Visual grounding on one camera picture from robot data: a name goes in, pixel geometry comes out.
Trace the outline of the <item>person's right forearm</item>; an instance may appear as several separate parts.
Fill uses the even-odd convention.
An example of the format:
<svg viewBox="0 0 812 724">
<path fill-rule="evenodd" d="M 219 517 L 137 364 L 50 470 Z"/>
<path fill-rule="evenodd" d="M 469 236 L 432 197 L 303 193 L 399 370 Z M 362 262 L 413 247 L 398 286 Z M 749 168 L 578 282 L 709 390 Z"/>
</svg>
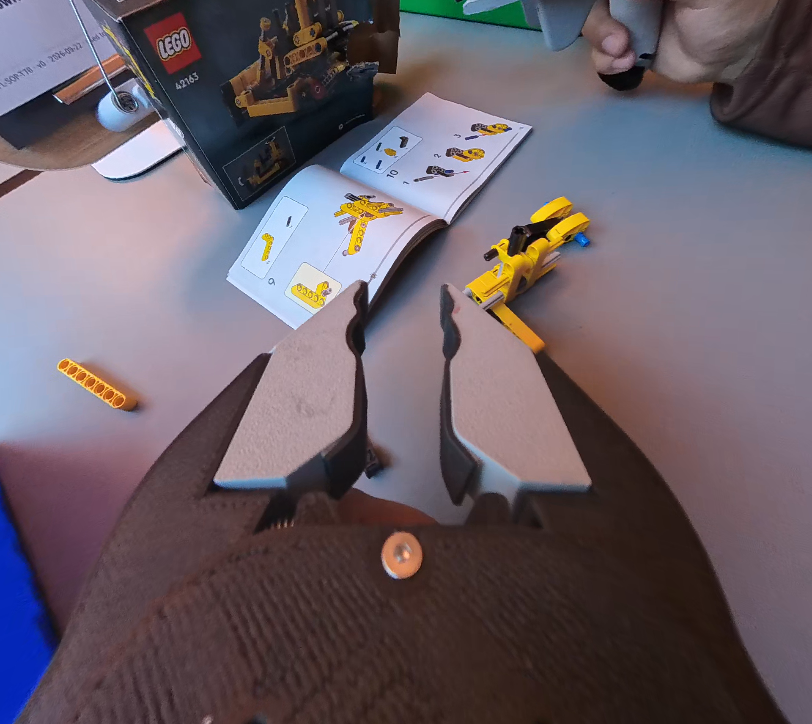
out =
<svg viewBox="0 0 812 724">
<path fill-rule="evenodd" d="M 779 0 L 745 71 L 710 96 L 715 120 L 792 146 L 811 147 L 811 0 Z"/>
</svg>

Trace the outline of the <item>blue storage box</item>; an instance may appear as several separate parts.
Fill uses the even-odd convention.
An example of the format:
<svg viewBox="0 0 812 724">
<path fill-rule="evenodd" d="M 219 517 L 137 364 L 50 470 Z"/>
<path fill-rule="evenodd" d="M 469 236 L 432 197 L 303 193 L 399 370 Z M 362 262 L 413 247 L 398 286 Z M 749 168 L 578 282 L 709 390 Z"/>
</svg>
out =
<svg viewBox="0 0 812 724">
<path fill-rule="evenodd" d="M 46 672 L 58 638 L 1 492 L 1 722 L 13 722 Z"/>
</svg>

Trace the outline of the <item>yellow lego beam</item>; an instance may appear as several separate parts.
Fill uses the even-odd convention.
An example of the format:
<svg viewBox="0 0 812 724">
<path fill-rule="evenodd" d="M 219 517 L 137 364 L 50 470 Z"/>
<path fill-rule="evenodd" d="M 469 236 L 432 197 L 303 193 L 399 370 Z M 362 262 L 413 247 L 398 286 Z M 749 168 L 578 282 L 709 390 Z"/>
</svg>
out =
<svg viewBox="0 0 812 724">
<path fill-rule="evenodd" d="M 70 358 L 60 360 L 57 368 L 62 374 L 65 374 L 106 405 L 122 411 L 131 411 L 137 408 L 138 401 L 133 394 L 121 391 L 96 372 L 87 369 Z"/>
</svg>

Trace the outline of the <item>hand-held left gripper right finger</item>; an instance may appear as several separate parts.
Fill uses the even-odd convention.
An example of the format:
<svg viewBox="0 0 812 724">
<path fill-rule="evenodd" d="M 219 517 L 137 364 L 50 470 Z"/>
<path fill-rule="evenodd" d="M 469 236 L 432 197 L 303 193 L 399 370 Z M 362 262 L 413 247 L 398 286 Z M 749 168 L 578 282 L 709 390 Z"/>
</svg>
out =
<svg viewBox="0 0 812 724">
<path fill-rule="evenodd" d="M 592 480 L 529 346 L 460 290 L 440 293 L 440 466 L 452 503 L 584 493 Z"/>
</svg>

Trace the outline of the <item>yellow lego assembly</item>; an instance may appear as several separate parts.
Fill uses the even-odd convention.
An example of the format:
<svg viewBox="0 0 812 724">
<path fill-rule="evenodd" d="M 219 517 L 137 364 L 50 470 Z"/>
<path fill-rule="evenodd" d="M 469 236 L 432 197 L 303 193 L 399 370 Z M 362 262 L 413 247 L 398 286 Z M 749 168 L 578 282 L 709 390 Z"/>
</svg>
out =
<svg viewBox="0 0 812 724">
<path fill-rule="evenodd" d="M 543 340 L 533 332 L 508 306 L 518 295 L 531 288 L 556 265 L 558 249 L 575 241 L 587 246 L 585 235 L 590 219 L 582 212 L 573 212 L 573 204 L 561 197 L 548 201 L 535 211 L 527 224 L 516 225 L 508 238 L 485 252 L 485 261 L 495 265 L 471 281 L 464 294 L 502 325 L 533 353 L 544 349 Z"/>
</svg>

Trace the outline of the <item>silver stand base plate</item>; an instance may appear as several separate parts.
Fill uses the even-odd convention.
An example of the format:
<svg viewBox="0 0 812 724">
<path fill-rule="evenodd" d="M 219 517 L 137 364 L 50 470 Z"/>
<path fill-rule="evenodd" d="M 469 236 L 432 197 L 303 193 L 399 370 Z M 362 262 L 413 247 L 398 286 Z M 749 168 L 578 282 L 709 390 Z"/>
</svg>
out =
<svg viewBox="0 0 812 724">
<path fill-rule="evenodd" d="M 157 168 L 184 148 L 184 140 L 178 139 L 176 130 L 158 120 L 91 167 L 108 181 L 127 182 Z"/>
</svg>

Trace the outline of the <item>black lego set box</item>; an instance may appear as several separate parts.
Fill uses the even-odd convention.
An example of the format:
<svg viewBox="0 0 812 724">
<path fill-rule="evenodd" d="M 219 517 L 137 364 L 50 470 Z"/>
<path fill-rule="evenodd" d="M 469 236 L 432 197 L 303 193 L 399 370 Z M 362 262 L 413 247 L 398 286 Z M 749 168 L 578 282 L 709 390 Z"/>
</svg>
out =
<svg viewBox="0 0 812 724">
<path fill-rule="evenodd" d="M 371 120 L 400 0 L 85 0 L 235 209 Z"/>
</svg>

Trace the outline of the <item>lego instruction booklet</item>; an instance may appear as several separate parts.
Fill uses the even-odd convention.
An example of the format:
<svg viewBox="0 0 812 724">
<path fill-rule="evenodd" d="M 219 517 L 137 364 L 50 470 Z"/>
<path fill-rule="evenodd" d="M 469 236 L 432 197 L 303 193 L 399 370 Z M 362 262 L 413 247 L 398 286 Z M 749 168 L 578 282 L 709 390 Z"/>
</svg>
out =
<svg viewBox="0 0 812 724">
<path fill-rule="evenodd" d="M 298 171 L 227 280 L 292 328 L 366 281 L 372 302 L 403 259 L 450 225 L 532 132 L 424 94 L 338 171 Z"/>
</svg>

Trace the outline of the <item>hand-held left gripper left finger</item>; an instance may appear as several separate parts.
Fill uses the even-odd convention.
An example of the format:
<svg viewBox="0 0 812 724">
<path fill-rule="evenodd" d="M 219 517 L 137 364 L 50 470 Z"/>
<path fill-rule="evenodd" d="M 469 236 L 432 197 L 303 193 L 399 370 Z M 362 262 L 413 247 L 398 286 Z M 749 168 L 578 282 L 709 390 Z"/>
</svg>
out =
<svg viewBox="0 0 812 724">
<path fill-rule="evenodd" d="M 340 498 L 355 484 L 367 451 L 367 308 L 367 284 L 355 282 L 274 347 L 216 485 Z"/>
</svg>

